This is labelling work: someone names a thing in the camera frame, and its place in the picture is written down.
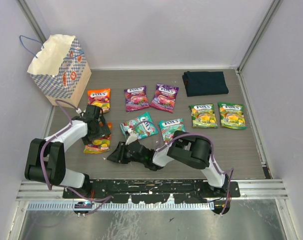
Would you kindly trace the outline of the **orange Fox's fruits packet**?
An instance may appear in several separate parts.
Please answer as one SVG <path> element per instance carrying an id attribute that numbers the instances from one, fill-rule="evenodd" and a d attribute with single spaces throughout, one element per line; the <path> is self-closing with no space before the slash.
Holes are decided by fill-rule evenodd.
<path id="1" fill-rule="evenodd" d="M 110 96 L 111 89 L 98 89 L 98 90 L 88 90 L 87 91 L 88 99 L 87 103 L 89 105 L 94 105 L 100 107 L 103 113 L 108 113 L 110 111 Z"/>

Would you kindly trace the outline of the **purple snack packet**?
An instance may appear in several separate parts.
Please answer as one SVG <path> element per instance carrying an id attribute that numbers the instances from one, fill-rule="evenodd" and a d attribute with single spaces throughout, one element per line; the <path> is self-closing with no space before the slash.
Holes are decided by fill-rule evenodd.
<path id="1" fill-rule="evenodd" d="M 125 110 L 133 112 L 150 107 L 147 98 L 147 86 L 127 88 L 124 90 L 125 95 Z"/>

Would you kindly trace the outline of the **teal Fox's mint packet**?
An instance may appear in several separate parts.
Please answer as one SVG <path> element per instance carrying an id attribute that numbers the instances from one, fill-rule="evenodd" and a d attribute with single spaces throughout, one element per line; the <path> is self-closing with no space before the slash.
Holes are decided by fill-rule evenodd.
<path id="1" fill-rule="evenodd" d="M 182 118 L 177 118 L 173 120 L 161 120 L 158 123 L 163 142 L 167 144 L 173 139 L 175 131 L 185 132 L 185 126 Z"/>

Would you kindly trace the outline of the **blue checkered paper bag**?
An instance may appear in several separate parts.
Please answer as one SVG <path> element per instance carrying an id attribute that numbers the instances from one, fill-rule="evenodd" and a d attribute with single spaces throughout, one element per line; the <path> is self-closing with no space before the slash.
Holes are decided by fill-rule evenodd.
<path id="1" fill-rule="evenodd" d="M 32 52 L 27 73 L 49 102 L 77 107 L 92 75 L 82 46 L 75 35 L 54 34 Z"/>

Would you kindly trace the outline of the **green snack packet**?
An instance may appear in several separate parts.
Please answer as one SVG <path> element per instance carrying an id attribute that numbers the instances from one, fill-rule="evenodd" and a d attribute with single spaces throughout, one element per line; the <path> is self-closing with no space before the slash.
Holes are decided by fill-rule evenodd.
<path id="1" fill-rule="evenodd" d="M 189 105 L 193 128 L 218 128 L 215 109 L 212 103 Z"/>

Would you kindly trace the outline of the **green Fox's candy packet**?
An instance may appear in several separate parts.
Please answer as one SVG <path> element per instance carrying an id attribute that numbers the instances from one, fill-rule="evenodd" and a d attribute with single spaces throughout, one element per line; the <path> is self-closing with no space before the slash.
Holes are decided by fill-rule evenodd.
<path id="1" fill-rule="evenodd" d="M 220 124 L 224 128 L 245 130 L 244 105 L 240 103 L 218 102 Z"/>

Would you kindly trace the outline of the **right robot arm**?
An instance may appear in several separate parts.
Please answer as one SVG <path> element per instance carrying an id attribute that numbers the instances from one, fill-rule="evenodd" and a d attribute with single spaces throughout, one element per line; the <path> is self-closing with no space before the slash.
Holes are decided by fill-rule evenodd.
<path id="1" fill-rule="evenodd" d="M 200 170 L 216 197 L 222 197 L 228 192 L 230 177 L 217 164 L 212 142 L 204 135 L 177 130 L 173 139 L 157 149 L 143 146 L 133 132 L 128 131 L 126 135 L 127 140 L 118 143 L 107 157 L 108 161 L 118 164 L 136 162 L 151 171 L 158 171 L 168 163 L 178 161 Z"/>

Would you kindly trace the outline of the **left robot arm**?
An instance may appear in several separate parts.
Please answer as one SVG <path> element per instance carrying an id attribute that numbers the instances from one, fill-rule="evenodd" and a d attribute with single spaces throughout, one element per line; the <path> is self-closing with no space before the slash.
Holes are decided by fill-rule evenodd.
<path id="1" fill-rule="evenodd" d="M 92 183 L 87 174 L 66 167 L 65 152 L 78 140 L 84 145 L 111 134 L 101 107 L 86 106 L 84 112 L 71 119 L 59 132 L 31 141 L 24 176 L 27 180 L 73 188 L 80 198 L 87 198 L 92 192 Z"/>

